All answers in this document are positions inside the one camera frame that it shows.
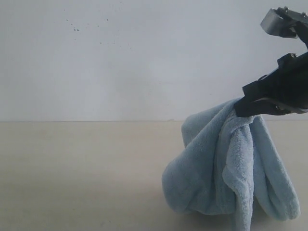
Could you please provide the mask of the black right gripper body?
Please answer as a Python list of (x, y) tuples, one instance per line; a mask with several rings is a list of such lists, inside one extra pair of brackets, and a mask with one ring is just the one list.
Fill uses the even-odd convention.
[(308, 112), (308, 54), (288, 53), (277, 60), (278, 68), (243, 87), (250, 101), (268, 101), (292, 113)]

